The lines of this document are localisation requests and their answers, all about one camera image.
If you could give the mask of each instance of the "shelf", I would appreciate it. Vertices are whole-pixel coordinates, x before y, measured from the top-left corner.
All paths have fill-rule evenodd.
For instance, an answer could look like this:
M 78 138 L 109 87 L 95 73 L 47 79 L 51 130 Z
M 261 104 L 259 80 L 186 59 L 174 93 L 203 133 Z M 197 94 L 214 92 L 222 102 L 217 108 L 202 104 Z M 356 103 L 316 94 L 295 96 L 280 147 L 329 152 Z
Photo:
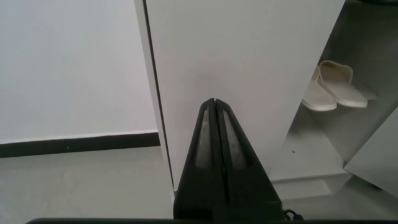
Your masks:
M 329 139 L 300 107 L 269 178 L 276 182 L 347 174 L 343 166 L 343 159 Z

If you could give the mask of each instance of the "white wall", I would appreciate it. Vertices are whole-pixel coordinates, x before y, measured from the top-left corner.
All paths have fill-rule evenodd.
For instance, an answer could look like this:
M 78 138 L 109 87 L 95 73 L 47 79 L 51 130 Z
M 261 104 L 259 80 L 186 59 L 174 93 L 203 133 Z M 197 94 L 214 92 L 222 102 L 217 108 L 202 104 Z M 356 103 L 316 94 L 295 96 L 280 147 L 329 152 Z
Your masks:
M 0 143 L 156 131 L 133 1 L 0 2 Z

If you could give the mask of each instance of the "white cabinet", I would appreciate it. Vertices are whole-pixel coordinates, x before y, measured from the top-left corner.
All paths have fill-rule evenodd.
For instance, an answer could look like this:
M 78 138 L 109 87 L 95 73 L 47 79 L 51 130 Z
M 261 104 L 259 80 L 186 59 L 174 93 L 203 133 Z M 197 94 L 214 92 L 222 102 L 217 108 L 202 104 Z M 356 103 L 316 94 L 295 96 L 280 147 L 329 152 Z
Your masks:
M 151 91 L 162 106 L 175 190 L 199 107 L 209 98 L 232 107 L 282 199 L 332 194 L 350 178 L 346 170 L 369 170 L 366 159 L 380 139 L 392 153 L 394 134 L 385 133 L 393 124 L 376 130 L 398 105 L 398 8 L 344 0 L 146 3 L 153 49 L 147 68 L 156 68 L 150 81 L 155 76 L 159 89 Z M 377 98 L 361 109 L 301 106 L 320 58 L 352 67 L 354 85 Z M 378 171 L 398 172 L 381 164 L 382 155 L 375 159 Z
M 398 197 L 398 110 L 395 110 L 345 167 Z
M 270 172 L 344 1 L 146 3 L 175 189 L 209 98 Z

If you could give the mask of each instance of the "black plastic part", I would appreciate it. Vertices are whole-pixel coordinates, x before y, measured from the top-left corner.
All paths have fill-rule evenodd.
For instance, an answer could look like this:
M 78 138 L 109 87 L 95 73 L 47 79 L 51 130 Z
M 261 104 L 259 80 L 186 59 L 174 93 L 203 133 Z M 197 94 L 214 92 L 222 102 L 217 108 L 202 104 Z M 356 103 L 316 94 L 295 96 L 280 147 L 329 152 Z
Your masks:
M 221 100 L 209 99 L 200 107 L 174 219 L 284 220 L 276 191 L 232 109 Z
M 226 203 L 220 139 L 216 120 L 214 99 L 209 99 L 200 106 L 199 114 L 187 159 L 180 179 L 180 185 L 174 200 L 174 219 L 211 220 L 213 208 Z M 210 136 L 201 136 L 202 125 L 210 129 Z M 198 155 L 199 143 L 208 143 L 209 157 Z
M 283 220 L 282 202 L 231 107 L 216 100 L 216 111 L 228 186 L 230 219 Z

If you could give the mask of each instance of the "black object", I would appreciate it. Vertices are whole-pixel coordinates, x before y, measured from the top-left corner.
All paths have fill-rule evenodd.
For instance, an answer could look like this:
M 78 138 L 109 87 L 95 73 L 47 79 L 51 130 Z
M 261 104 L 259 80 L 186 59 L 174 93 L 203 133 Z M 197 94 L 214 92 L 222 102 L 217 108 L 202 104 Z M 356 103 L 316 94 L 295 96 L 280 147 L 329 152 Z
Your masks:
M 0 158 L 160 146 L 158 133 L 0 144 Z
M 174 219 L 284 220 L 282 203 L 232 109 L 209 99 L 199 115 Z

